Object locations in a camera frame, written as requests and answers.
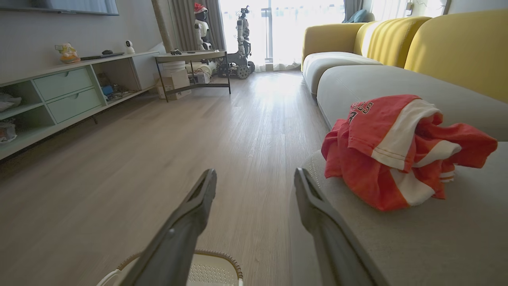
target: wooden floor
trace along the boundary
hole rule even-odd
[[[253,74],[166,103],[140,96],[0,163],[0,285],[95,285],[143,249],[207,168],[198,248],[246,285],[290,285],[294,169],[327,128],[299,71]]]

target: electronic device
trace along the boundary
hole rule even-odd
[[[135,53],[134,48],[132,47],[131,41],[126,41],[125,45],[127,46],[127,53]]]
[[[115,52],[115,53],[110,53],[110,54],[101,54],[101,55],[93,55],[93,56],[84,56],[81,58],[82,61],[87,61],[87,60],[99,60],[99,59],[103,59],[103,58],[109,58],[110,56],[116,56],[116,55],[123,55],[124,52]]]
[[[117,16],[115,0],[12,1],[0,0],[0,10]]]

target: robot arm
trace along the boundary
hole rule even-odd
[[[245,57],[245,47],[243,46],[243,41],[245,40],[243,37],[243,20],[238,19],[236,25],[238,29],[238,53],[243,58]]]
[[[194,34],[196,35],[196,41],[198,43],[198,49],[199,50],[205,50],[205,47],[203,46],[203,39],[202,39],[202,29],[201,25],[199,23],[194,24]]]

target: security camera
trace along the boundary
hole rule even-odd
[[[132,47],[131,41],[126,41],[125,45],[127,46],[127,53],[135,53],[134,48]]]

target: white stripe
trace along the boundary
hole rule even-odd
[[[420,168],[426,166],[435,160],[444,160],[450,158],[453,154],[457,154],[462,150],[462,147],[456,143],[450,141],[441,140],[439,141],[425,157],[418,163],[414,163],[413,167]]]
[[[412,170],[408,174],[404,174],[396,169],[390,169],[390,173],[400,193],[410,206],[423,203],[435,193],[431,187],[418,181]]]
[[[448,178],[448,177],[451,177],[454,175],[455,175],[455,171],[451,171],[451,172],[441,173],[441,175],[439,175],[439,177],[440,178]]]
[[[385,138],[376,146],[371,157],[381,164],[404,169],[404,159],[407,156],[415,135],[416,125],[420,119],[440,112],[434,104],[422,99],[415,99],[408,103],[399,113]]]

